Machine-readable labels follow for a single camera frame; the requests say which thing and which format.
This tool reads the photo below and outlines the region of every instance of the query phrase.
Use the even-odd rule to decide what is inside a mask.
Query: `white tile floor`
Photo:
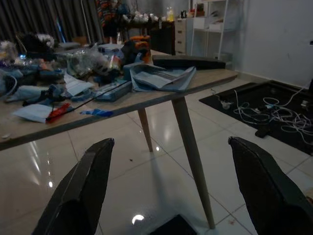
[[[246,82],[214,87],[221,92]],[[115,139],[107,194],[96,234],[147,234],[176,214],[207,235],[256,234],[239,191],[229,136],[240,136],[271,153],[302,191],[313,188],[313,160],[198,100],[187,96],[215,222],[208,230],[170,102],[147,109],[154,153],[137,113],[129,113],[0,152],[0,234],[30,234],[54,189],[86,148]],[[140,214],[145,218],[132,224]]]

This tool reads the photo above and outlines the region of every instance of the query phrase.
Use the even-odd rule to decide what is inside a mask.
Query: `blue tape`
[[[95,115],[95,116],[101,116],[101,117],[109,117],[113,114],[113,112],[101,110],[101,109],[94,109],[90,111],[81,111],[80,114],[89,114],[89,115]]]

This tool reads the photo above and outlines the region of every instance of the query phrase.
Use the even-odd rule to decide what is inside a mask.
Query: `bottle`
[[[174,21],[174,12],[173,12],[172,7],[170,7],[170,10],[169,10],[169,21],[171,22]]]
[[[166,20],[170,20],[170,8],[169,7],[167,7],[166,8]]]

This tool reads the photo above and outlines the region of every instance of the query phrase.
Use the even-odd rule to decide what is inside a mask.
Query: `white wall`
[[[295,85],[313,78],[313,0],[242,0],[235,69]]]

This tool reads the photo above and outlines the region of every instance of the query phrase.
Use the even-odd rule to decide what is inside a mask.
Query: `drawer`
[[[175,40],[175,51],[186,53],[186,41]]]
[[[185,52],[181,52],[181,51],[175,51],[175,55],[186,55]]]
[[[207,29],[209,28],[210,20],[208,17],[195,17],[194,18],[194,28],[197,29]]]
[[[186,31],[186,19],[181,19],[181,20],[177,20],[175,21],[175,30],[184,30]]]
[[[186,30],[177,30],[175,29],[175,39],[182,40],[186,38]]]

